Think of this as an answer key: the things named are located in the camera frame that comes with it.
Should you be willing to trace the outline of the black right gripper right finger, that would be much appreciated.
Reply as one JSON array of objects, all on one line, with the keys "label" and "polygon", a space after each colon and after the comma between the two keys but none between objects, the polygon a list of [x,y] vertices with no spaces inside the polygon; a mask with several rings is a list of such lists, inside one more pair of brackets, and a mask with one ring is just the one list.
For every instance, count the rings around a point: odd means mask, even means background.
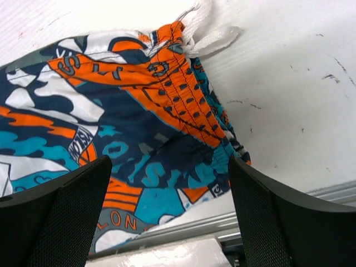
[{"label": "black right gripper right finger", "polygon": [[241,159],[228,174],[248,266],[355,266],[355,208],[278,182]]}]

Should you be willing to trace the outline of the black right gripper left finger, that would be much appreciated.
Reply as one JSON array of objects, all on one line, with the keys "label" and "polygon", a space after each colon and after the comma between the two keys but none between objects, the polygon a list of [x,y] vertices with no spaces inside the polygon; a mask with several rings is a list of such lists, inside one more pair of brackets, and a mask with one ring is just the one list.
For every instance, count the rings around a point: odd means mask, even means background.
[{"label": "black right gripper left finger", "polygon": [[85,266],[111,176],[105,155],[1,198],[1,266]]}]

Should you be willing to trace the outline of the colourful patterned shorts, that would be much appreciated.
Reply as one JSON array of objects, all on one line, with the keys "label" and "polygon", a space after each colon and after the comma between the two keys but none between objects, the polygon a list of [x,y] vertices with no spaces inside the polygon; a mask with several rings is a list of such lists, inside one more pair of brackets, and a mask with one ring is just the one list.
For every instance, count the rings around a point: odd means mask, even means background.
[{"label": "colourful patterned shorts", "polygon": [[65,38],[2,66],[1,196],[108,156],[97,253],[227,193],[229,159],[251,159],[200,62],[240,33],[198,36],[216,9],[197,1],[188,24]]}]

